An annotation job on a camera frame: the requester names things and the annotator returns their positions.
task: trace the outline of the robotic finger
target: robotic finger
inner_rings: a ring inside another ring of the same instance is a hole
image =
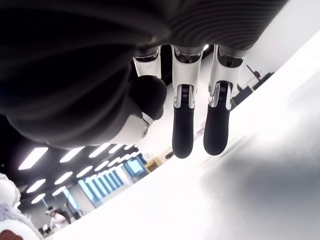
[[[246,51],[216,45],[209,82],[209,103],[203,145],[210,155],[219,155],[227,146],[231,98]]]
[[[194,110],[202,47],[171,46],[174,119],[172,150],[181,159],[190,155],[194,144]]]

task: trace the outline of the stuffed animal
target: stuffed animal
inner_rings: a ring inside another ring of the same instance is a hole
[[[16,185],[0,173],[0,240],[42,240],[31,220],[14,209],[20,196]]]

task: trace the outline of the person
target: person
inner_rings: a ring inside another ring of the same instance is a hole
[[[56,208],[53,206],[48,207],[46,214],[51,216],[50,228],[54,233],[60,229],[63,229],[69,224],[67,219],[61,214],[57,213]]]

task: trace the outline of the ceiling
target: ceiling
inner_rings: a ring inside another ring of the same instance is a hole
[[[115,146],[115,144],[111,144],[98,156],[89,158],[89,155],[97,149],[98,146],[86,146],[70,161],[60,163],[60,159],[62,159],[62,157],[64,157],[69,151],[49,146],[46,153],[40,157],[40,159],[31,168],[18,170],[22,162],[35,148],[47,146],[32,142],[31,140],[21,136],[10,126],[4,116],[0,116],[0,132],[5,139],[0,149],[0,172],[6,174],[8,178],[20,189],[22,200],[34,198],[42,193],[52,194],[62,186],[74,184],[80,179],[90,177],[93,174],[103,172],[119,165],[119,163],[116,163],[111,167],[105,166],[98,172],[95,172],[95,168],[102,162],[106,160],[111,162],[117,157],[123,157],[126,154],[138,151],[135,146],[132,146],[128,150],[124,150],[124,145],[115,153],[109,154],[109,150]],[[93,168],[82,177],[77,178],[76,175],[88,166],[93,166]],[[73,174],[61,184],[55,185],[55,181],[67,172],[73,172]],[[29,187],[31,187],[36,181],[42,179],[46,180],[44,184],[42,184],[36,191],[26,193]]]

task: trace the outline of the ceiling light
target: ceiling light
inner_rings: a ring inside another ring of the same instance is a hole
[[[83,148],[84,146],[81,146],[81,147],[77,147],[75,149],[70,150],[63,158],[61,158],[60,163],[65,163],[70,161],[70,159],[72,159]]]
[[[135,145],[135,144],[130,144],[130,145],[125,146],[125,147],[124,147],[124,150],[128,150],[128,149],[131,148],[133,145]]]
[[[121,148],[123,146],[123,144],[117,144],[117,145],[115,145],[110,151],[109,151],[109,153],[110,154],[113,154],[113,153],[115,153],[119,148]]]
[[[126,154],[118,161],[118,163],[122,163],[124,160],[129,160],[130,158],[131,158],[131,155]]]
[[[37,196],[35,199],[32,200],[31,204],[36,204],[41,199],[43,199],[45,197],[45,195],[46,195],[45,193],[40,194],[39,196]]]
[[[97,172],[100,169],[102,169],[105,165],[107,165],[109,163],[109,160],[104,161],[103,163],[101,163],[94,171]]]
[[[39,180],[39,181],[36,181],[27,191],[26,193],[32,193],[34,192],[35,190],[37,190],[42,184],[45,183],[45,179],[42,179],[42,180]]]
[[[17,208],[20,206],[20,204],[21,204],[21,202],[18,201],[18,202],[13,206],[13,208],[14,208],[14,209],[17,209]]]
[[[87,166],[85,169],[83,169],[81,172],[79,172],[76,177],[77,177],[77,178],[82,177],[82,176],[85,175],[87,172],[89,172],[91,169],[92,169],[92,166]]]
[[[107,147],[110,146],[110,143],[102,144],[100,147],[98,147],[93,153],[89,155],[89,158],[94,158],[98,156],[100,153],[102,153]]]
[[[48,150],[47,147],[37,147],[35,148],[29,156],[23,161],[23,163],[18,168],[19,170],[29,169],[31,168],[45,152]]]
[[[72,173],[73,173],[72,171],[66,172],[57,181],[55,181],[54,185],[58,185],[58,184],[62,183],[64,180],[66,180],[68,177],[70,177],[72,175]]]
[[[60,187],[57,191],[55,191],[54,193],[52,193],[52,196],[58,195],[59,193],[61,193],[63,190],[66,189],[66,186],[62,186]]]
[[[120,160],[120,157],[117,157],[115,160],[113,160],[112,162],[110,162],[108,164],[108,167],[111,167],[112,165],[114,165],[116,162],[118,162]]]

